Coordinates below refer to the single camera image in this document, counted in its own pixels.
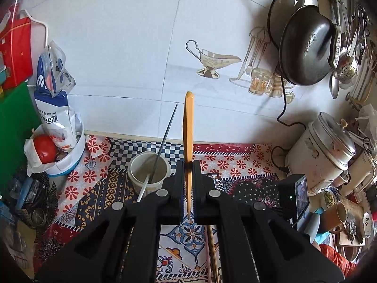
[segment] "silver screw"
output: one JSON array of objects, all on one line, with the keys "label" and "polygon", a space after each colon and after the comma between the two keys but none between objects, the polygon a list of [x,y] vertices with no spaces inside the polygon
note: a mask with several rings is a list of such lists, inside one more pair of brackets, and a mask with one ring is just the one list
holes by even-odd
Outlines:
[{"label": "silver screw", "polygon": [[266,209],[266,205],[263,202],[255,202],[254,203],[254,208],[258,211],[264,211]]},{"label": "silver screw", "polygon": [[217,189],[211,189],[209,194],[213,198],[220,197],[220,195],[221,195],[221,193]]},{"label": "silver screw", "polygon": [[156,195],[159,197],[166,197],[169,192],[166,189],[159,189],[156,191]]},{"label": "silver screw", "polygon": [[118,202],[114,202],[112,205],[111,205],[111,208],[115,211],[118,211],[120,209],[123,208],[123,203],[118,201]]}]

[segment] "tomato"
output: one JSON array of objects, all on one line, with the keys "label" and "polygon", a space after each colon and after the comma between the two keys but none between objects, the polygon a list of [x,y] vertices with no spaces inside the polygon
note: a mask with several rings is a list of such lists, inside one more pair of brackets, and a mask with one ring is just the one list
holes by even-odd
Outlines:
[{"label": "tomato", "polygon": [[34,147],[42,164],[55,162],[58,152],[54,142],[48,135],[40,135],[33,139]]}]

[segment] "frying pan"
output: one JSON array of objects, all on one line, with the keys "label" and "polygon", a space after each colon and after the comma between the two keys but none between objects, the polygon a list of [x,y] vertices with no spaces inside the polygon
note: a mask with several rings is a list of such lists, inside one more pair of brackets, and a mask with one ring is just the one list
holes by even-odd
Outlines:
[{"label": "frying pan", "polygon": [[283,76],[294,85],[313,85],[330,71],[333,24],[314,5],[304,5],[292,15],[280,42]]}]

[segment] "rice cooker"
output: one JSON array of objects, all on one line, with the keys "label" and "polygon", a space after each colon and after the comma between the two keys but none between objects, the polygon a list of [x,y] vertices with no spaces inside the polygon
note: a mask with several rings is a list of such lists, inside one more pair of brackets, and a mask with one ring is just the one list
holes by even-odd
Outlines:
[{"label": "rice cooker", "polygon": [[319,113],[285,157],[290,174],[306,175],[310,196],[322,192],[346,171],[356,154],[346,126],[344,119],[338,124],[329,114]]}]

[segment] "blue cloth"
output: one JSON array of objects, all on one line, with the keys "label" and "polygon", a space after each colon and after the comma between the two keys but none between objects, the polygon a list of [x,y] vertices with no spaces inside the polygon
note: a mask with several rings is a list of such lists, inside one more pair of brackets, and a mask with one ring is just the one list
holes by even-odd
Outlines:
[{"label": "blue cloth", "polygon": [[[317,213],[317,214],[322,214],[324,212],[324,209],[323,208],[319,208],[317,209],[314,213]],[[330,232],[325,232],[325,233],[317,233],[316,237],[315,237],[315,241],[317,242],[318,245],[322,244],[325,239],[327,238],[327,236],[330,235]]]}]

